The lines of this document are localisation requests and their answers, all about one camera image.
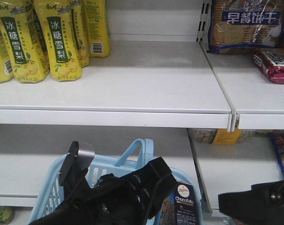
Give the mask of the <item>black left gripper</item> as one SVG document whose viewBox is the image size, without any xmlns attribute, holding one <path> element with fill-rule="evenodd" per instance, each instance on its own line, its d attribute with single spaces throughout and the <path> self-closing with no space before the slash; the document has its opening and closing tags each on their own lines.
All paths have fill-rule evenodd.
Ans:
<svg viewBox="0 0 284 225">
<path fill-rule="evenodd" d="M 82 213 L 84 225 L 144 225 L 176 185 L 171 169 L 158 157 L 121 177 L 103 175 L 93 188 L 82 179 L 67 201 Z"/>
</svg>

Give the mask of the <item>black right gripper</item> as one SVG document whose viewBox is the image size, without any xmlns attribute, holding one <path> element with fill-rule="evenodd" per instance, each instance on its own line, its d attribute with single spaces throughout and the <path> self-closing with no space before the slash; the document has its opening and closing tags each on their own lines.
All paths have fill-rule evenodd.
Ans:
<svg viewBox="0 0 284 225">
<path fill-rule="evenodd" d="M 218 195 L 219 211 L 248 225 L 284 225 L 284 180 Z"/>
</svg>

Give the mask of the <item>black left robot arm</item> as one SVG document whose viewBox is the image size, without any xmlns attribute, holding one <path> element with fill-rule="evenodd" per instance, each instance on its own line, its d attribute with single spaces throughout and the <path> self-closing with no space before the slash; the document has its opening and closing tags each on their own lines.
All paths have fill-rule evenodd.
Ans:
<svg viewBox="0 0 284 225">
<path fill-rule="evenodd" d="M 171 169 L 158 157 L 143 168 L 117 177 L 101 176 L 90 187 L 82 169 L 74 162 L 62 167 L 59 184 L 64 201 L 33 225 L 144 225 L 161 209 L 165 198 L 177 185 Z"/>
</svg>

